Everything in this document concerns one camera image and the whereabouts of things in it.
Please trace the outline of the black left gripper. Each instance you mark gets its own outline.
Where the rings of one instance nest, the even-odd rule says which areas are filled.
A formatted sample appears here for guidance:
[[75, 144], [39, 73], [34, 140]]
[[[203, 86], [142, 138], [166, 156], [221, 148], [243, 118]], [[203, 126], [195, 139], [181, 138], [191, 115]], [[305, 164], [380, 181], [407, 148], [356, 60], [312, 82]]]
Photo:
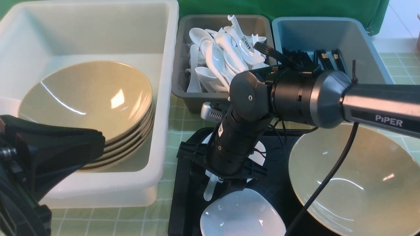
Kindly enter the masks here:
[[55, 127], [1, 116], [1, 171], [42, 200], [58, 183], [102, 156], [105, 137], [87, 128]]

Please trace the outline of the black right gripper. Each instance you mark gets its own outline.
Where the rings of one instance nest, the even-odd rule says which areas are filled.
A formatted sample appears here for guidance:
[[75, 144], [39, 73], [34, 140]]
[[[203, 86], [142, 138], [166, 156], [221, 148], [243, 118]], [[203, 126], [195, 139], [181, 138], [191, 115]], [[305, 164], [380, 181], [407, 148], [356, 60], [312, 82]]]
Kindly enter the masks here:
[[267, 169], [249, 156], [272, 119], [271, 110], [242, 114], [238, 109], [230, 108], [214, 128], [207, 144], [181, 142], [177, 158], [190, 160], [233, 185], [246, 184], [249, 178], [267, 181]]

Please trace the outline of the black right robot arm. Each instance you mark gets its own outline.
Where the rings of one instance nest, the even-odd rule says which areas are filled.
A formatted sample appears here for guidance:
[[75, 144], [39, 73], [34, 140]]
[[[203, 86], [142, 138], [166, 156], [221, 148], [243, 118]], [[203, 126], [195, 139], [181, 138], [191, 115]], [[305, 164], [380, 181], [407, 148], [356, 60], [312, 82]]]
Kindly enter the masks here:
[[234, 76], [230, 107], [209, 142], [182, 142], [177, 158], [235, 184], [266, 179], [266, 168], [249, 156], [274, 117], [324, 129], [366, 124], [419, 138], [419, 85], [359, 84], [341, 71], [303, 67], [266, 44], [255, 49], [281, 64]]

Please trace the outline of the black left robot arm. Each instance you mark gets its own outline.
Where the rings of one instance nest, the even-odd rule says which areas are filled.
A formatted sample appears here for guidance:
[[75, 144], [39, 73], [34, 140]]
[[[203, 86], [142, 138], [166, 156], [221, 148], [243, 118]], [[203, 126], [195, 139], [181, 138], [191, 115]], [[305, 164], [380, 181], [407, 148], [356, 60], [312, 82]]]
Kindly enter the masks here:
[[1, 232], [50, 236], [52, 212], [40, 201], [58, 183], [102, 156], [105, 137], [86, 128], [55, 127], [2, 115]]

